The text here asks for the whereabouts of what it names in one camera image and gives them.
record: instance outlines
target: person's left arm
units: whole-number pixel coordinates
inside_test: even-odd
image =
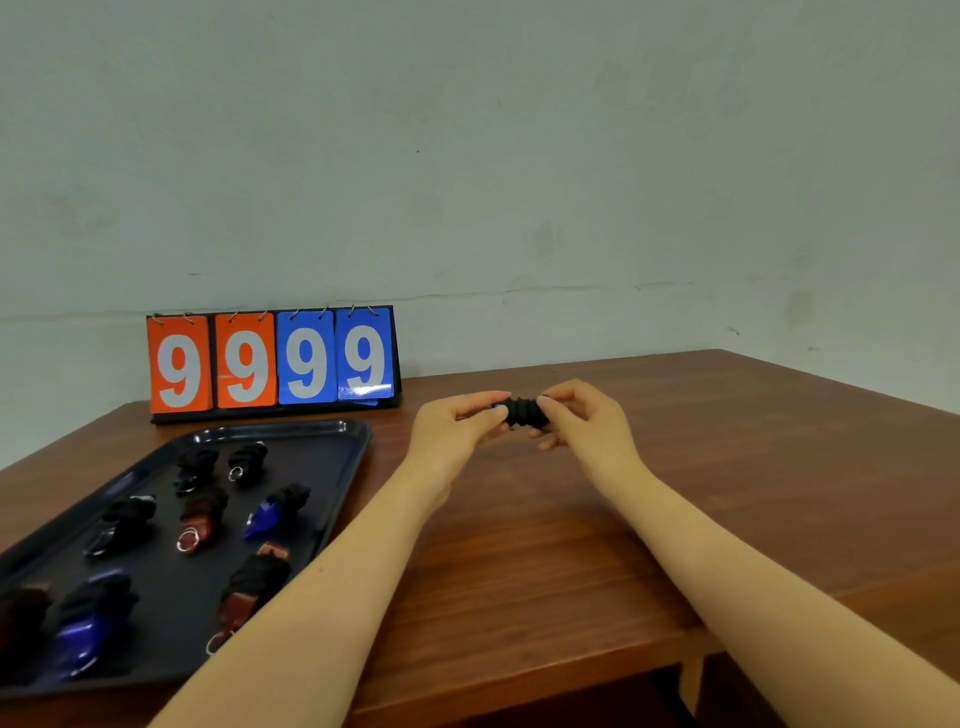
[[[407,456],[333,543],[174,695],[153,728],[337,726],[423,524],[476,445],[506,429],[509,392],[425,404]]]

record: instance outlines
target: person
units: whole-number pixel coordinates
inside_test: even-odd
[[[509,392],[425,404],[406,457],[361,513],[174,695],[154,728],[335,726],[346,718],[420,529]],[[616,401],[582,381],[538,398],[540,449],[567,446],[790,726],[960,725],[960,686],[664,485]]]

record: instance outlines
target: wooden table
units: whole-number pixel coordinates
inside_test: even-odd
[[[359,415],[374,437],[341,524],[400,462],[423,402],[482,389],[533,396],[574,376],[623,404],[654,473],[960,677],[960,417],[729,352],[409,379],[400,409]],[[127,404],[2,471],[0,549],[198,428],[148,417],[146,402]],[[438,725],[696,666],[718,649],[571,455],[513,433],[476,454],[427,525],[352,724]],[[96,709],[111,725],[142,724],[172,689],[7,703],[0,722],[61,725]]]

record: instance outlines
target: white digit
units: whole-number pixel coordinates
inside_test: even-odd
[[[310,358],[306,361],[300,357],[300,344],[307,342],[310,345]],[[290,382],[290,393],[298,400],[309,400],[320,394],[326,382],[326,347],[320,333],[313,328],[298,328],[287,339],[287,364],[294,374],[308,375],[310,383],[301,381]]]
[[[183,366],[174,366],[174,352],[183,352]],[[168,407],[185,407],[193,401],[200,390],[200,352],[189,336],[174,333],[160,342],[156,350],[156,367],[160,375],[171,384],[184,382],[183,391],[177,394],[174,388],[161,389],[160,398]]]
[[[240,361],[240,348],[247,344],[252,352],[253,359],[250,364],[244,364]],[[253,401],[261,394],[267,386],[267,348],[263,345],[263,339],[252,331],[237,331],[227,340],[227,368],[230,372],[241,379],[252,376],[253,379],[246,386],[242,382],[231,384],[227,387],[230,396],[238,402]]]
[[[366,359],[360,355],[360,339],[367,339],[370,343],[370,356]],[[351,376],[347,379],[350,389],[358,394],[374,392],[383,383],[383,339],[373,327],[359,326],[352,328],[347,334],[344,343],[347,355],[347,364],[357,372],[370,370],[370,378],[364,381],[361,376]]]

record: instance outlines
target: wall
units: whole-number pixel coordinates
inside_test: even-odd
[[[396,303],[407,376],[725,347],[960,411],[960,4],[0,7],[0,466],[152,311]]]

